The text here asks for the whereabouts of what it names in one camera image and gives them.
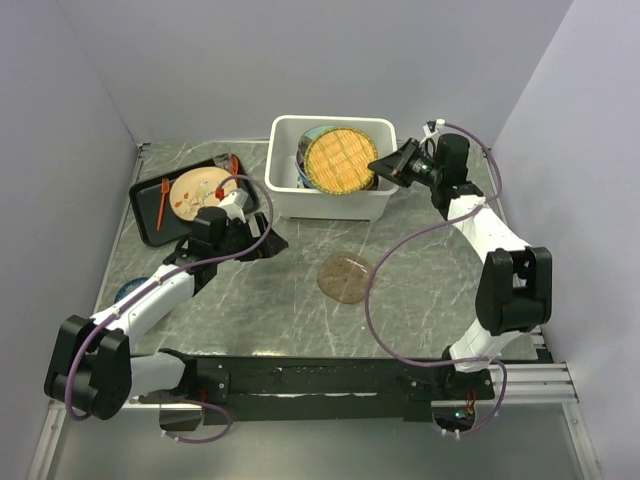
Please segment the yellow woven bamboo plate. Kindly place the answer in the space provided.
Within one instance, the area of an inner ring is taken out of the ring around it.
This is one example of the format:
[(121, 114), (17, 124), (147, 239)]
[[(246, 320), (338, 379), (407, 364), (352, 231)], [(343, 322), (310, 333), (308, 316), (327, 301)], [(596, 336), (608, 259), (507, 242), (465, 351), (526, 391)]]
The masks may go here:
[(351, 127), (322, 128), (304, 149), (303, 167), (311, 185), (322, 193), (347, 195), (370, 188), (369, 164), (378, 159), (373, 140)]

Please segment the clear brown glass plate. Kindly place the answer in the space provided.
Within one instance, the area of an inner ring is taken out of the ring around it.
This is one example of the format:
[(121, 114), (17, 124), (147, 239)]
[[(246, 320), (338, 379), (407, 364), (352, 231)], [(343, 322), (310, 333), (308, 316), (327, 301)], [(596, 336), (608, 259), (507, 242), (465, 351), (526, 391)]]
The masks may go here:
[(373, 265), (365, 258), (336, 252), (321, 265), (317, 284), (326, 296), (343, 304), (356, 304), (365, 297), (372, 271)]

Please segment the purple plastic plate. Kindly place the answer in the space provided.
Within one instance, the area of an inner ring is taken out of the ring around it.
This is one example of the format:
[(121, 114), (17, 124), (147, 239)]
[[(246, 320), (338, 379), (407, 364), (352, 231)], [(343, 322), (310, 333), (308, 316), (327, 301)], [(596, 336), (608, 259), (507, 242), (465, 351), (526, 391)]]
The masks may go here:
[(301, 155), (300, 151), (296, 152), (296, 170), (298, 172), (299, 180), (304, 188), (309, 188), (308, 179), (304, 172), (304, 157)]

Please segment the light green saucer plate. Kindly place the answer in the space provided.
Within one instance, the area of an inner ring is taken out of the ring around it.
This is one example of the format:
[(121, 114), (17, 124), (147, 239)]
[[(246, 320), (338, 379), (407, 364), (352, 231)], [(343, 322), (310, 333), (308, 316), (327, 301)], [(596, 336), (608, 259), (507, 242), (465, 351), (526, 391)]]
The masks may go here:
[(302, 166), (304, 164), (304, 159), (306, 155), (306, 151), (311, 145), (311, 143), (324, 132), (331, 130), (332, 126), (317, 126), (312, 129), (307, 130), (303, 133), (298, 141), (297, 147), (297, 163)]

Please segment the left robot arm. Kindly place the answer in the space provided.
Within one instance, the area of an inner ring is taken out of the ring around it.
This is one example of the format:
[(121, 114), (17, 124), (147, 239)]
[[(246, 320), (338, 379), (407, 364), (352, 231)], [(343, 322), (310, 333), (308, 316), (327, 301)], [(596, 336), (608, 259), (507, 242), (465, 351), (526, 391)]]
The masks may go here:
[(288, 243), (272, 228), (272, 212), (250, 219), (229, 207), (206, 207), (158, 269), (111, 307), (89, 318), (72, 315), (61, 325), (44, 391), (65, 405), (69, 416), (112, 418), (135, 396), (165, 391), (184, 402), (199, 394), (197, 361), (163, 349), (136, 357), (133, 347), (162, 318), (197, 295), (219, 264), (267, 259)]

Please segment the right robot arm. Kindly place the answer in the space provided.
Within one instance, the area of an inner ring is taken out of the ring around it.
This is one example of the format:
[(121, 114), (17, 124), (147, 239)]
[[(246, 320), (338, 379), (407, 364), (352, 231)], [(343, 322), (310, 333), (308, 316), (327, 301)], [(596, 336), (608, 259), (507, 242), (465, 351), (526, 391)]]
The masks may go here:
[(482, 262), (475, 319), (440, 362), (446, 368), (437, 384), (449, 398), (463, 396), (472, 387), (471, 373), (485, 369), (521, 334), (547, 323), (552, 309), (551, 252), (513, 233), (490, 207), (489, 197), (468, 179), (474, 139), (458, 128), (424, 142), (409, 139), (368, 166), (397, 186), (428, 187), (441, 224), (455, 227)]

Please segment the white plastic bin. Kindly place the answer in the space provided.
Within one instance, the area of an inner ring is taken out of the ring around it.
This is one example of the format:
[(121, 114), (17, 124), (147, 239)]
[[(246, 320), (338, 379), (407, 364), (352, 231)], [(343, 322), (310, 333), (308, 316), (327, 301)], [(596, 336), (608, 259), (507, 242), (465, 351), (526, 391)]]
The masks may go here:
[(392, 195), (398, 191), (393, 183), (382, 179), (373, 191), (348, 195), (329, 195), (298, 186), (296, 153), (300, 137), (321, 126), (354, 127), (373, 140), (378, 152), (386, 156), (397, 149), (394, 125), (383, 118), (281, 115), (271, 125), (264, 183), (276, 212), (286, 218), (324, 220), (378, 220)]

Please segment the clear glass cup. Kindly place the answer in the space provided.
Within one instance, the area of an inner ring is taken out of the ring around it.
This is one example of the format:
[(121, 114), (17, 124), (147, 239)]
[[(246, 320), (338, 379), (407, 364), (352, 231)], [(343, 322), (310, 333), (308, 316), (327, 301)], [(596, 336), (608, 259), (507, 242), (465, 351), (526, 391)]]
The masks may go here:
[(233, 155), (231, 153), (222, 153), (214, 157), (215, 163), (226, 170), (231, 170), (233, 167)]

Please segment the beige bird plate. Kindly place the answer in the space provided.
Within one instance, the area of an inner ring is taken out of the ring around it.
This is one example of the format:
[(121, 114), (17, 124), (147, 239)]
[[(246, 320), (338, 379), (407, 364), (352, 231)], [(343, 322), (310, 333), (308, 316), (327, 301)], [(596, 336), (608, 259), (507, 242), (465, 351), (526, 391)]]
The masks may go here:
[(192, 221), (203, 207), (216, 207), (222, 198), (238, 188), (230, 173), (218, 167), (201, 167), (179, 176), (169, 191), (169, 206), (183, 221)]

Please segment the black plastic tray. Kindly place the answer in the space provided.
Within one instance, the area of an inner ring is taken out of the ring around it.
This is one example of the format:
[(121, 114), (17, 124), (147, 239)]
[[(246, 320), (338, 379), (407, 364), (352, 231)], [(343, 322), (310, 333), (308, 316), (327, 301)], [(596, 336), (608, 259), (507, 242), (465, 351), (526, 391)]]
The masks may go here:
[(138, 226), (140, 237), (144, 244), (159, 247), (185, 236), (191, 231), (193, 219), (190, 222), (180, 220), (169, 206), (169, 194), (166, 197), (164, 216), (161, 229), (156, 230), (158, 207), (160, 202), (160, 184), (163, 178), (173, 182), (189, 170), (201, 167), (218, 167), (214, 159), (204, 160), (193, 166), (184, 167), (161, 174), (148, 180), (139, 181), (129, 189), (129, 199)]

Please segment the orange plastic fork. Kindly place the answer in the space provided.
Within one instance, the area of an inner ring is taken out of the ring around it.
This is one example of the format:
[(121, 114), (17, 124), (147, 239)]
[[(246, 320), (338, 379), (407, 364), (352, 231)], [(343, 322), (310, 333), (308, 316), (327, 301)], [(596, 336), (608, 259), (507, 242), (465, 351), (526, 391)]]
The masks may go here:
[(159, 231), (162, 226), (166, 197), (169, 194), (169, 192), (170, 192), (170, 180), (168, 178), (163, 178), (160, 184), (160, 202), (159, 202), (157, 221), (156, 221), (157, 231)]

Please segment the blue white patterned bowl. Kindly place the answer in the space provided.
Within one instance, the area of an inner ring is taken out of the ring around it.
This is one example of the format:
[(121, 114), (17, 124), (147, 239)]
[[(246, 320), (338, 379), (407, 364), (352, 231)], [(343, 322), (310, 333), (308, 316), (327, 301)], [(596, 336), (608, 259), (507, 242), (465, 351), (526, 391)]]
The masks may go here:
[(114, 302), (115, 303), (120, 302), (129, 294), (131, 294), (133, 291), (135, 291), (137, 288), (142, 286), (147, 280), (148, 280), (147, 277), (139, 277), (139, 278), (135, 278), (128, 281), (118, 290), (118, 292), (115, 295)]

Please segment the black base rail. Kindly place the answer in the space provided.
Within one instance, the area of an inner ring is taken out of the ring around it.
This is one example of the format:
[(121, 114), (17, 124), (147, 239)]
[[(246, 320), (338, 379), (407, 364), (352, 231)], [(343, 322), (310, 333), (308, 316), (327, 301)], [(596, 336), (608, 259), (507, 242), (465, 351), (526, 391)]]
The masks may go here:
[(495, 398), (488, 369), (464, 374), (393, 358), (197, 356), (176, 387), (144, 404), (187, 403), (205, 425), (233, 422), (400, 418), (429, 422), (437, 401), (473, 405)]

